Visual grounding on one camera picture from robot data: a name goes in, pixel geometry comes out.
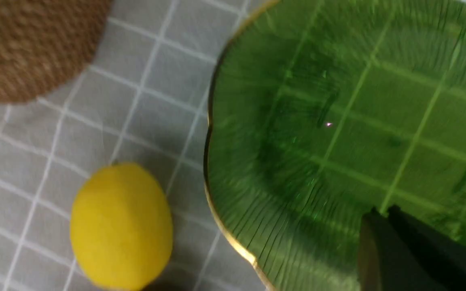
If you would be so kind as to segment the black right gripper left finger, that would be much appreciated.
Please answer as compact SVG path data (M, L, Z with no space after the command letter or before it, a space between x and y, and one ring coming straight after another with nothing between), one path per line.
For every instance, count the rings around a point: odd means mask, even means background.
M372 208L361 217L358 248L361 291L445 291L414 258L386 217Z

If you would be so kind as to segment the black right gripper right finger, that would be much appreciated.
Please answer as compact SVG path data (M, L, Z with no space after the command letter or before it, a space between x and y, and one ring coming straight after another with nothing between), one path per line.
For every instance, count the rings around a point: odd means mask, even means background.
M466 291L466 247L399 206L388 209L388 221L420 267L447 291Z

